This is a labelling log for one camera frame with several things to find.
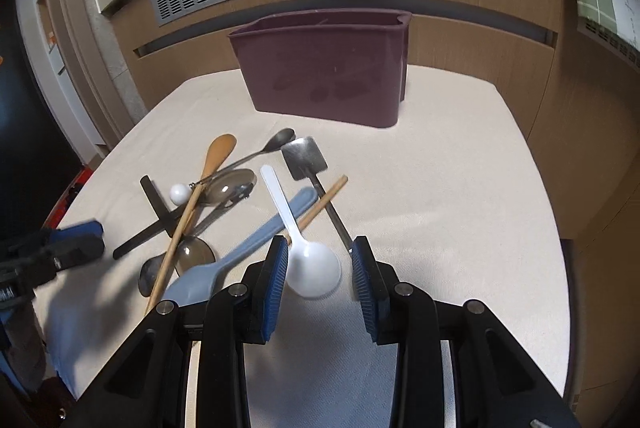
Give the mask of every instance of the metal spatula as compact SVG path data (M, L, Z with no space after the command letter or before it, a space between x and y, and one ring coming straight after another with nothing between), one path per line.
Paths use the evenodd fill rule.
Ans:
M291 177L295 181L305 179L305 177L308 178L316 189L316 192L318 192L318 196L322 197L324 195L324 188L322 188L322 184L316 174L326 170L327 166L315 140L308 135L307 137L301 137L300 139L287 143L280 150L284 156L285 163L287 163ZM331 203L327 204L326 212L334 224L338 235L340 235L344 247L347 248L347 251L350 253L353 241L347 228L344 227L340 217L338 217L334 205Z

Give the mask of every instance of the maroon bin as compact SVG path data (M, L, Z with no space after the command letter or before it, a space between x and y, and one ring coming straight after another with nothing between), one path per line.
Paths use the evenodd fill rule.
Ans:
M404 99L411 14L311 10L229 34L257 111L391 127Z

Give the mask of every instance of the screw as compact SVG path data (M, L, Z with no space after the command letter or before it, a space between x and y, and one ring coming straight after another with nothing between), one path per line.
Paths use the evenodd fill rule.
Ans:
M156 305L156 312L159 314L169 314L174 310L174 303L171 300L162 300Z
M235 283L229 286L229 294L231 296L242 296L248 291L248 287L243 283Z
M482 314L484 312L484 304L478 300L469 300L466 304L466 308L473 314Z
M414 288L411 286L411 284L400 282L396 284L396 286L394 287L394 291L396 291L396 293L398 293L400 296L409 296L414 292Z

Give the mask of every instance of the white ball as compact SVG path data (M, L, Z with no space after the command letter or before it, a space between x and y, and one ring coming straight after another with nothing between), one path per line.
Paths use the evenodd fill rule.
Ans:
M185 204L191 197L191 188L186 184L174 184L169 190L169 199L176 206Z

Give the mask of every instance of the wooden spoon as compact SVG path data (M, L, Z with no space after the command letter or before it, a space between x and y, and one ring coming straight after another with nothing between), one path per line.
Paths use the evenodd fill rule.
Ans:
M205 158L204 168L202 169L202 177L200 178L203 179L219 169L220 165L225 162L226 158L229 157L235 147L236 138L231 134L223 134L214 139L211 145L209 145L209 150L207 150L207 157ZM154 284L154 288L152 289L151 295L149 296L149 301L146 304L145 316L151 309L156 306L156 304L160 301L162 294L164 294L164 290L166 289L166 285L169 280L169 275L171 275L171 272L174 270L175 266L175 248L178 247L180 238L187 229L187 224L191 222L191 217L196 207L196 203L198 202L198 198L200 197L200 194L203 192L204 188L204 185L198 184L191 193L191 197L187 202L187 206L184 209L184 212L182 213L182 217L180 217L180 222L178 222L178 225L175 228L175 233L171 238L171 243L166 250L166 255L162 260L162 265L158 270L156 283Z

